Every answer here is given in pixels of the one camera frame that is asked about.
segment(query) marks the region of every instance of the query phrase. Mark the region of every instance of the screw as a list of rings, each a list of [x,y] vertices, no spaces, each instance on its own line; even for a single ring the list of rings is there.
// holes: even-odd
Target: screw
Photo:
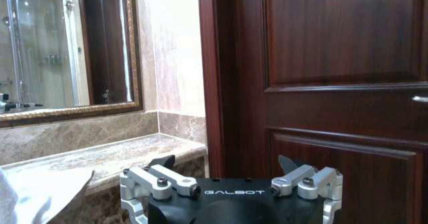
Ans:
[[[271,186],[271,187],[270,187],[270,193],[271,193],[272,196],[278,196],[278,195],[279,195],[279,190],[278,190],[278,188],[274,187],[274,186]]]
[[[311,178],[304,177],[300,181],[306,186],[314,186],[314,180]]]
[[[191,197],[192,199],[196,199],[197,196],[199,196],[199,194],[200,194],[200,186],[193,185],[191,189],[192,189],[192,190],[189,191],[189,197]]]
[[[164,177],[157,178],[157,186],[164,187],[168,185],[167,183],[168,181]]]

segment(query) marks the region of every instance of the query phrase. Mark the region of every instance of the white cloth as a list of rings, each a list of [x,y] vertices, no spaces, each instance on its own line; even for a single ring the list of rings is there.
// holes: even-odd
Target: white cloth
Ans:
[[[0,220],[3,224],[46,223],[82,189],[92,170],[0,169]]]

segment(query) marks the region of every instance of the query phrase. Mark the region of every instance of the glass shower enclosure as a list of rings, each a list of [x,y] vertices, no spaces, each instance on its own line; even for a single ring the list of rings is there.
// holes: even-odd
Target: glass shower enclosure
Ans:
[[[0,92],[10,101],[88,104],[77,7],[77,0],[0,0]]]

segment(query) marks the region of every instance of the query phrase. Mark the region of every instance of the beige marble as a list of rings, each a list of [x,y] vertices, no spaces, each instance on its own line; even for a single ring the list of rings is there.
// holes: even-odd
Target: beige marble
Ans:
[[[137,13],[137,37],[138,37],[138,59],[141,70],[141,94],[144,110],[157,109],[157,90],[156,90],[156,68],[155,50],[152,48],[153,36],[150,26],[150,10],[146,0],[136,0]]]
[[[157,133],[157,114],[128,114],[0,129],[0,165]]]
[[[205,144],[205,118],[159,112],[159,130],[171,136]]]
[[[173,167],[173,171],[184,176],[203,177],[203,158],[193,159]],[[120,208],[118,186],[113,186],[92,195],[80,195],[50,221],[62,223],[129,223],[125,210]]]
[[[65,170],[86,167],[93,175],[85,186],[92,194],[118,184],[118,173],[124,168],[142,167],[153,158],[175,155],[181,164],[207,155],[207,147],[196,142],[153,134],[129,140],[98,145],[58,155],[1,166],[7,172],[25,175],[34,170]]]
[[[140,18],[152,36],[157,109],[204,116],[199,0],[144,3],[148,11]]]

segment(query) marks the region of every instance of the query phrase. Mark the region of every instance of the metal bracket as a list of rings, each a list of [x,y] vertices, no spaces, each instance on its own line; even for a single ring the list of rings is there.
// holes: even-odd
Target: metal bracket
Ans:
[[[183,176],[167,169],[161,165],[153,165],[148,168],[148,172],[156,176],[165,178],[176,190],[177,194],[181,196],[188,196],[196,198],[200,194],[200,187],[197,186],[196,179],[192,177]]]
[[[310,177],[315,173],[315,168],[310,165],[302,165],[288,174],[282,177],[275,177],[271,179],[271,194],[274,196],[287,196],[292,192],[294,186],[304,178]]]
[[[126,209],[132,224],[146,224],[142,204],[138,197],[152,194],[155,199],[168,199],[172,195],[171,183],[156,178],[140,168],[125,169],[120,174],[120,206]]]
[[[298,183],[296,194],[303,199],[316,199],[318,195],[326,198],[323,201],[323,224],[331,224],[334,212],[342,208],[342,174],[332,168],[324,167],[311,178],[303,178]]]

